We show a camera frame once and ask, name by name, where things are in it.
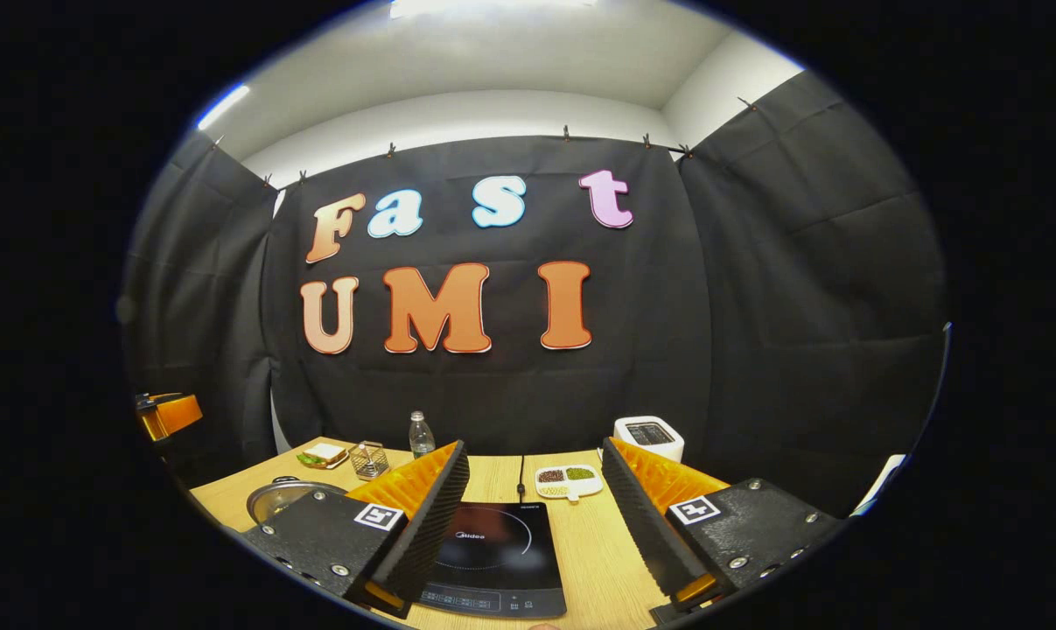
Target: plate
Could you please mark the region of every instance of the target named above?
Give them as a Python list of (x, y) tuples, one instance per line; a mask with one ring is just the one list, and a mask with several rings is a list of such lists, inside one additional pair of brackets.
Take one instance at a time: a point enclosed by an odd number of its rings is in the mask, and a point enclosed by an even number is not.
[[(569, 471), (586, 471), (592, 475), (586, 479), (571, 479)], [(540, 481), (540, 476), (547, 474), (554, 481)], [(571, 503), (579, 502), (579, 498), (601, 491), (601, 475), (590, 466), (572, 463), (569, 466), (547, 466), (535, 471), (535, 494), (545, 499), (568, 499)]]

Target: white ceiling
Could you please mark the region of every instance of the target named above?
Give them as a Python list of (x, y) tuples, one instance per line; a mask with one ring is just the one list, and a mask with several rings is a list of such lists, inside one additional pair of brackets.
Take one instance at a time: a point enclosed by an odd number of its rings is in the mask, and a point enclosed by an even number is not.
[(731, 33), (665, 0), (465, 5), (389, 18), (389, 0), (321, 28), (247, 77), (243, 100), (207, 128), (245, 159), (339, 115), (472, 90), (547, 90), (656, 110)]

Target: ceiling light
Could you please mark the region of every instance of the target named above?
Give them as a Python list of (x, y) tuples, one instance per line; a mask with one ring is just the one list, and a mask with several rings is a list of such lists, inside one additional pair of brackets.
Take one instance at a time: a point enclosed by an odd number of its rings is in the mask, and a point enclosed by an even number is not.
[(592, 5), (597, 0), (392, 0), (391, 19), (416, 16), (420, 13), (438, 13), (452, 7), (476, 7), (477, 5), (539, 5), (554, 4), (579, 7)]
[(237, 103), (237, 100), (243, 99), (244, 95), (247, 95), (247, 85), (241, 84), (241, 87), (232, 90), (228, 93), (228, 96), (223, 97), (220, 103), (215, 103), (211, 110), (201, 119), (201, 122), (196, 123), (196, 129), (199, 131), (204, 131), (213, 120), (220, 118), (222, 113), (227, 112), (228, 108), (231, 108)]

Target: black backdrop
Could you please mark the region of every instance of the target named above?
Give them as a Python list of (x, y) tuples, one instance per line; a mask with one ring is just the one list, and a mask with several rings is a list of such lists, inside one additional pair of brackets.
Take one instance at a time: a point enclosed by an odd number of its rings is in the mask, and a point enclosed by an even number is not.
[(943, 260), (905, 168), (804, 72), (679, 160), (711, 282), (702, 461), (845, 517), (930, 411)]
[[(421, 409), (439, 443), (540, 454), (593, 447), (612, 420), (656, 415), (686, 440), (684, 463), (728, 482), (762, 476), (847, 515), (926, 418), (942, 260), (904, 167), (818, 77), (800, 73), (754, 104), (677, 164), (623, 140), (460, 140), (309, 176), (274, 221), (276, 192), (194, 133), (152, 188), (125, 291), (138, 306), (125, 327), (135, 382), (195, 392), (207, 416), (181, 432), (180, 475), (196, 485), (275, 454), (270, 386), (290, 443), (407, 448), (408, 415)], [(579, 187), (600, 169), (628, 184), (624, 230), (600, 226)], [(472, 222), (472, 187), (492, 175), (527, 183), (510, 227)], [(373, 238), (376, 201), (401, 188), (422, 194), (422, 228)], [(357, 192), (366, 205), (339, 253), (304, 263), (314, 212)], [(536, 269), (554, 260), (590, 268), (595, 342), (579, 350), (539, 342)], [(492, 349), (384, 350), (383, 272), (416, 267), (436, 294), (460, 263), (489, 268)], [(320, 355), (299, 287), (342, 275), (360, 281), (355, 336)], [(323, 323), (336, 326), (333, 290)]]
[(193, 131), (151, 185), (128, 248), (119, 318), (136, 394), (186, 392), (203, 414), (167, 450), (187, 486), (275, 455), (259, 304), (277, 194)]
[[(609, 169), (628, 184), (622, 230), (595, 219), (579, 177)], [(527, 184), (525, 211), (505, 228), (472, 222), (472, 188), (485, 176)], [(413, 188), (423, 224), (412, 235), (372, 238), (376, 201)], [(332, 259), (306, 264), (314, 212), (362, 192), (363, 210)], [(584, 326), (595, 340), (547, 350), (547, 285), (541, 264), (587, 264)], [(452, 355), (439, 344), (412, 355), (384, 350), (391, 291), (383, 273), (416, 267), (437, 294), (453, 264), (483, 263), (485, 333), (492, 348)], [(337, 356), (303, 335), (299, 287), (355, 275), (355, 335)], [(612, 420), (655, 414), (701, 442), (711, 379), (706, 274), (682, 183), (664, 149), (622, 140), (460, 140), (364, 159), (288, 187), (268, 238), (264, 329), (277, 359), (272, 389), (290, 443), (319, 435), (374, 439), (408, 448), (409, 414), (421, 409), (436, 439), (465, 439), (471, 454), (543, 454), (591, 448)], [(323, 298), (335, 330), (336, 293)]]

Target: pink letter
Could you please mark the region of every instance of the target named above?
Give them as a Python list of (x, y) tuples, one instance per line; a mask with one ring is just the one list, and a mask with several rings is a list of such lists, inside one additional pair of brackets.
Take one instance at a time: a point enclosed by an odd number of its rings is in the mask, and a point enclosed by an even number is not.
[(633, 212), (617, 207), (617, 192), (628, 194), (628, 184), (615, 182), (612, 172), (591, 172), (579, 179), (579, 187), (590, 190), (590, 210), (600, 224), (607, 228), (627, 228), (633, 223)]

